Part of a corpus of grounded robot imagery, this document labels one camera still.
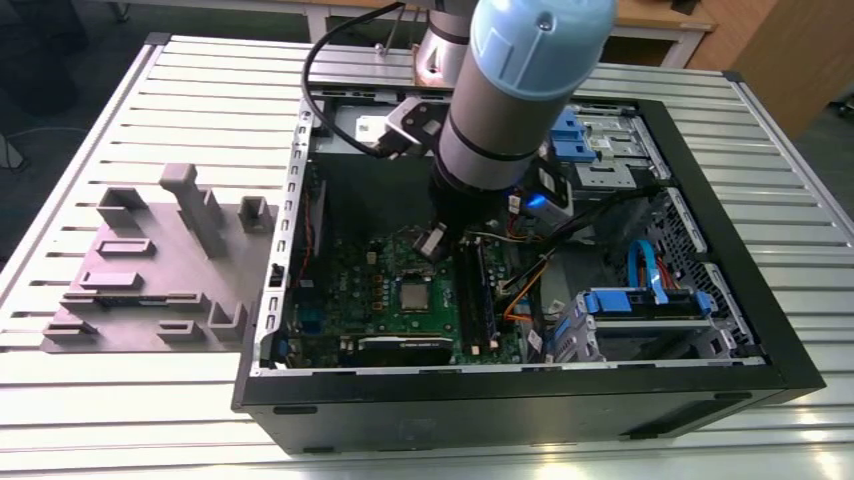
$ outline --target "wire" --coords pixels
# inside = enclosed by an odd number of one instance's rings
[[[384,57],[389,53],[389,50],[392,50],[392,42],[396,41],[396,33],[398,33],[398,25],[401,24],[401,19],[404,18],[404,12],[406,12],[405,8],[402,8],[401,11],[398,12],[398,18],[396,19],[396,24],[392,27],[392,32],[389,33],[389,39],[386,40],[386,45],[384,45],[384,51],[382,51]]]
[[[413,25],[410,26],[410,48],[416,46],[416,29],[418,28],[418,17],[422,14],[422,7],[416,7],[416,15],[413,16]]]
[[[529,293],[529,290],[532,289],[532,287],[534,286],[534,284],[540,280],[540,277],[544,276],[544,272],[545,271],[546,271],[546,267],[544,266],[544,268],[541,268],[540,272],[537,272],[537,275],[534,275],[532,277],[532,280],[529,280],[529,283],[525,285],[522,290],[520,290],[520,293],[517,294],[517,298],[513,299],[513,302],[510,302],[510,305],[508,305],[508,308],[505,309],[505,314],[504,314],[505,318],[510,318],[512,312],[513,312],[513,308],[517,306],[517,304],[522,300],[522,297],[525,297],[525,294]]]
[[[534,264],[525,270],[525,273],[514,275],[508,282],[505,283],[505,288],[510,288],[516,285],[524,278],[529,277],[537,269],[549,262],[549,259],[556,253],[557,247],[561,242],[569,238],[572,238],[573,234],[580,230],[584,230],[590,225],[596,223],[600,217],[617,205],[629,200],[634,200],[637,198],[649,197],[664,189],[660,185],[650,185],[648,187],[640,188],[637,190],[630,190],[628,192],[620,192],[610,195],[605,200],[600,201],[597,205],[590,207],[588,210],[574,215],[564,224],[556,229],[554,233],[541,242],[542,245],[542,253],[540,259]]]
[[[522,240],[520,238],[510,238],[510,237],[504,237],[502,235],[496,235],[494,233],[489,233],[489,232],[469,232],[472,235],[478,235],[481,237],[490,237],[494,238],[497,240],[501,240],[502,242],[508,242],[508,243],[529,243],[526,240]]]
[[[520,280],[522,280],[524,278],[526,278],[530,275],[533,275],[534,272],[537,272],[537,269],[541,268],[546,264],[546,262],[549,261],[549,259],[552,258],[552,255],[554,253],[556,253],[556,250],[552,249],[552,251],[549,251],[548,253],[541,255],[540,260],[534,263],[534,265],[532,265],[529,267],[529,269],[525,271],[525,273],[514,275],[513,277],[510,277],[508,279],[508,282],[505,282],[505,288],[510,288],[512,286],[514,286],[520,282]]]
[[[385,154],[378,149],[365,145],[348,132],[345,132],[345,130],[338,125],[336,125],[336,122],[330,121],[328,116],[324,114],[324,111],[321,110],[318,103],[312,97],[312,88],[310,88],[312,83],[309,81],[309,74],[312,72],[312,66],[316,63],[316,58],[321,53],[321,49],[330,43],[330,40],[336,35],[338,35],[341,32],[344,32],[353,26],[360,25],[361,23],[365,23],[370,20],[374,20],[376,18],[386,15],[390,12],[394,12],[401,7],[404,7],[404,3],[396,2],[392,5],[378,10],[374,10],[373,12],[366,13],[365,15],[350,19],[349,21],[342,23],[338,27],[336,27],[333,30],[330,30],[325,34],[324,37],[321,37],[321,40],[318,40],[318,43],[316,43],[314,46],[312,47],[312,50],[309,50],[309,55],[306,56],[306,64],[304,66],[304,76],[302,76],[302,82],[301,82],[306,103],[309,103],[309,108],[312,108],[312,111],[314,112],[316,117],[318,117],[318,120],[321,121],[321,123],[324,123],[324,125],[342,138],[342,140],[345,140],[345,142],[350,144],[352,147],[354,147],[366,155],[370,155],[372,157],[377,157],[377,158],[386,158],[392,154],[392,152],[389,154]]]

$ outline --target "gray plastic block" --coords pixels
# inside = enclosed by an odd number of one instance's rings
[[[205,333],[193,320],[162,320],[158,336],[167,343],[198,342],[205,339]]]
[[[151,257],[158,251],[147,238],[102,240],[95,247],[102,257]]]
[[[87,312],[101,312],[105,310],[94,298],[90,298],[89,295],[83,297],[82,295],[77,295],[77,293],[78,292],[69,292],[59,301],[61,306],[70,312],[85,314]]]
[[[249,313],[242,303],[238,304],[231,317],[229,317],[219,304],[214,305],[209,316],[209,328],[221,342],[239,342],[243,339],[247,319]]]
[[[42,334],[55,343],[89,344],[95,341],[98,331],[85,321],[74,320],[66,323],[53,322]]]
[[[205,293],[170,292],[167,306],[179,312],[198,312],[207,314],[211,309],[211,300]]]
[[[238,216],[246,233],[273,232],[276,219],[265,197],[243,197]]]
[[[133,211],[146,208],[135,188],[111,187],[105,192],[97,210],[113,228],[138,228]]]
[[[230,254],[209,258],[199,243],[185,227],[175,203],[153,203],[146,209],[130,209],[137,227],[114,229],[103,225],[83,259],[78,277],[61,304],[65,308],[54,317],[57,323],[86,321],[98,329],[90,343],[54,342],[46,336],[43,350],[57,353],[87,352],[209,352],[238,351],[231,327],[214,322],[209,326],[213,305],[222,307],[227,316],[243,305],[257,305],[265,286],[268,258],[273,243],[272,233],[243,232],[239,205],[222,205],[221,236]],[[272,207],[276,218],[277,208]],[[103,255],[105,245],[122,250],[123,245],[137,251],[137,242],[149,240],[157,245],[151,256]],[[145,279],[139,290],[85,290],[81,280],[87,272],[99,274],[137,272]],[[202,330],[193,341],[166,342],[158,332],[161,321],[193,321]],[[241,321],[234,330],[241,331]]]
[[[87,290],[139,290],[143,277],[137,272],[86,272],[79,283]]]
[[[229,254],[226,242],[217,228],[217,217],[211,215],[211,203],[197,186],[197,166],[189,163],[169,163],[163,168],[161,186],[173,192],[182,208],[185,223],[197,235],[209,258]]]

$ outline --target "metal table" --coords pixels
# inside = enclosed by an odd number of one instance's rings
[[[0,275],[0,472],[110,478],[797,478],[854,471],[853,225],[751,90],[720,73],[602,65],[580,95],[668,104],[828,388],[674,440],[290,458],[230,410],[237,353],[51,356],[41,330],[102,223],[110,185],[199,165],[221,203],[282,195],[309,45],[157,36]],[[333,47],[317,78],[410,84],[393,51]]]

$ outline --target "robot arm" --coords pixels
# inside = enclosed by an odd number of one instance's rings
[[[417,244],[428,258],[442,259],[465,229],[506,201],[600,61],[616,13],[616,0],[478,4],[450,112],[433,145],[437,216]]]

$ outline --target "blue latch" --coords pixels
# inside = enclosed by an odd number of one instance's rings
[[[697,305],[700,306],[700,311],[704,312],[704,315],[712,315],[712,296],[707,292],[697,292],[695,294],[695,298],[697,299]]]
[[[597,152],[590,150],[585,141],[570,142],[570,141],[553,141],[556,146],[556,158],[560,162],[582,162],[582,163],[593,163],[600,156]]]
[[[600,300],[593,293],[585,294],[585,306],[588,307],[588,313],[597,313],[600,311]]]
[[[556,142],[582,141],[585,139],[585,130],[585,126],[580,123],[578,118],[576,117],[576,112],[572,109],[566,109],[552,127],[552,139]]]
[[[625,291],[600,290],[594,294],[604,312],[632,312],[632,303]]]

